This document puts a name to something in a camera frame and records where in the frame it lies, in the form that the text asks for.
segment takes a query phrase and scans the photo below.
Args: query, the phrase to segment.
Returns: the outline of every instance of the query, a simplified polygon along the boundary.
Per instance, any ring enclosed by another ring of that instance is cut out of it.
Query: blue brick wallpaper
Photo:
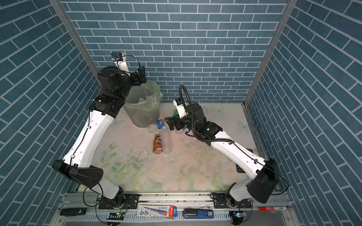
[[[96,65],[137,56],[164,101],[242,102],[287,0],[91,0],[62,3]],[[128,58],[130,70],[136,69]]]
[[[1,226],[50,223],[75,185],[51,164],[99,91],[48,0],[0,1]]]
[[[248,107],[301,225],[362,225],[361,103],[362,1],[299,0]]]

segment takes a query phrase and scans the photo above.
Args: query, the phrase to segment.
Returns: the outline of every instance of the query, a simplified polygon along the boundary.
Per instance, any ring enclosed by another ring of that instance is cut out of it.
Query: trash can
[[[131,88],[123,107],[133,124],[146,127],[159,119],[162,97],[163,94],[157,83],[147,80],[146,83]]]

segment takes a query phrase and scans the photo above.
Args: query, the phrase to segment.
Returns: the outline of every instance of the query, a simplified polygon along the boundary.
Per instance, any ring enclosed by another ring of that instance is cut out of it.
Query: plastic water bottle
[[[146,128],[149,133],[155,132],[156,130],[162,129],[162,127],[166,126],[166,122],[162,119],[157,122],[151,123]]]
[[[171,154],[171,143],[170,143],[170,130],[163,126],[160,130],[160,137],[162,142],[162,152],[164,154]]]

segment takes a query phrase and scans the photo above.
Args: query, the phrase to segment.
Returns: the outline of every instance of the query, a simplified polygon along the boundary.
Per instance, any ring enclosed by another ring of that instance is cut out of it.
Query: floor surface
[[[241,104],[201,103],[208,121],[256,152]],[[172,103],[160,104],[160,119],[173,115]],[[152,153],[154,133],[133,125],[122,108],[106,130],[92,165],[125,191],[218,191],[248,179],[223,153],[193,137],[170,132],[172,150]]]

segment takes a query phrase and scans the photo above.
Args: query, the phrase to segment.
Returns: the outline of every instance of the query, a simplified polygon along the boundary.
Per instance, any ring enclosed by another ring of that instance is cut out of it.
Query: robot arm
[[[188,105],[182,98],[184,91]],[[233,184],[226,193],[226,200],[230,206],[236,206],[238,202],[251,196],[261,203],[266,203],[269,196],[278,184],[278,165],[275,160],[256,156],[246,148],[232,140],[223,129],[213,122],[206,120],[202,108],[197,103],[191,103],[187,90],[180,85],[180,98],[173,101],[178,115],[165,118],[169,128],[180,130],[184,127],[192,130],[198,140],[221,151],[235,163],[237,163],[250,177],[244,184]]]
[[[55,160],[52,167],[108,198],[117,208],[123,205],[123,189],[103,176],[102,169],[91,166],[91,162],[104,132],[125,104],[131,87],[147,80],[144,66],[140,66],[138,72],[130,73],[125,56],[112,53],[112,57],[116,66],[105,67],[98,72],[97,78],[103,90],[90,106],[82,131],[69,152],[62,160]]]

